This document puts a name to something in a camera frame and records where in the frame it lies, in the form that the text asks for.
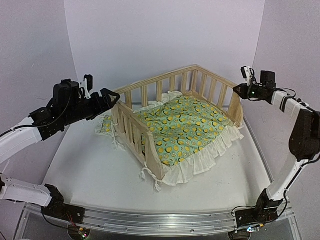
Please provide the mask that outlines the wooden pet bed frame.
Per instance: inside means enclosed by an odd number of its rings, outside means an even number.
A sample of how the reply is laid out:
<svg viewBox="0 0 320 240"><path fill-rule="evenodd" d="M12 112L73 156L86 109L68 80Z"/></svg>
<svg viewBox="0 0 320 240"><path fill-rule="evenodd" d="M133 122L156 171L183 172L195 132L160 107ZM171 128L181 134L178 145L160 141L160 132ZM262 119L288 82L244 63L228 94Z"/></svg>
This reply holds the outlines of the wooden pet bed frame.
<svg viewBox="0 0 320 240"><path fill-rule="evenodd" d="M115 132L143 165L169 186L209 171L241 140L244 112L235 83L199 65L180 68L119 88L112 109Z"/></svg>

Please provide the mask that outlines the lemon print bed cushion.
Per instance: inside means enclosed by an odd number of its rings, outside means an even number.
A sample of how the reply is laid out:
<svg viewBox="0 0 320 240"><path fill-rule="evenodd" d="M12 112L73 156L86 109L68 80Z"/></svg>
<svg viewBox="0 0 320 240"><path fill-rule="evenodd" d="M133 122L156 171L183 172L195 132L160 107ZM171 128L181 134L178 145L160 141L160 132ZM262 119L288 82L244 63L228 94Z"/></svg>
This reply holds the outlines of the lemon print bed cushion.
<svg viewBox="0 0 320 240"><path fill-rule="evenodd" d="M162 101L150 101L146 107L133 112L153 138L138 135L139 129L130 119L124 133L130 133L132 144L140 155L155 149L163 176L157 176L149 160L143 159L140 177L145 172L154 179L154 188L161 184L176 186L188 183L216 165L236 140L243 139L236 124L212 103L174 91L164 93Z"/></svg>

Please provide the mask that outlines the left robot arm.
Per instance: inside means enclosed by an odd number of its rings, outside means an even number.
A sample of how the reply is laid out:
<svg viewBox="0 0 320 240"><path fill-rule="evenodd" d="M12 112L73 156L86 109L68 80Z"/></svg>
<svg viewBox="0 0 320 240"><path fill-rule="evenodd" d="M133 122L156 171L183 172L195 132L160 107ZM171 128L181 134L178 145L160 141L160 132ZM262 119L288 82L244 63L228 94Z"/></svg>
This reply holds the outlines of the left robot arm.
<svg viewBox="0 0 320 240"><path fill-rule="evenodd" d="M46 106L33 111L0 135L2 201L34 204L40 206L44 214L52 214L57 219L69 215L71 206L65 204L58 188L41 183L39 177L28 177L23 168L29 174L40 171L40 177L43 177L44 167L53 154L44 142L74 123L94 120L115 107L121 98L119 93L106 88L100 92L92 89L91 75L85 75L80 82L64 79L53 87L52 98Z"/></svg>

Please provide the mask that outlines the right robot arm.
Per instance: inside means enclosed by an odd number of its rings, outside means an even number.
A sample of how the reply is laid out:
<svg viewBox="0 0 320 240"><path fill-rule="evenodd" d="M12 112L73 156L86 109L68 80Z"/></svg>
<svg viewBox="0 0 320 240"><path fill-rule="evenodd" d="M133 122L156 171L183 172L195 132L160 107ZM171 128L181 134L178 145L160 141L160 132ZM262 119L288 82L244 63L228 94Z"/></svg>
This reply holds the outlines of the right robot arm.
<svg viewBox="0 0 320 240"><path fill-rule="evenodd" d="M246 82L233 88L241 99L265 101L295 119L288 141L289 152L279 176L262 191L255 206L239 206L231 212L237 229L250 230L275 222L281 216L278 213L281 204L288 205L287 194L301 172L320 160L320 113L297 98L294 90L278 88L272 71L262 70L260 81L249 66L243 66L241 74Z"/></svg>

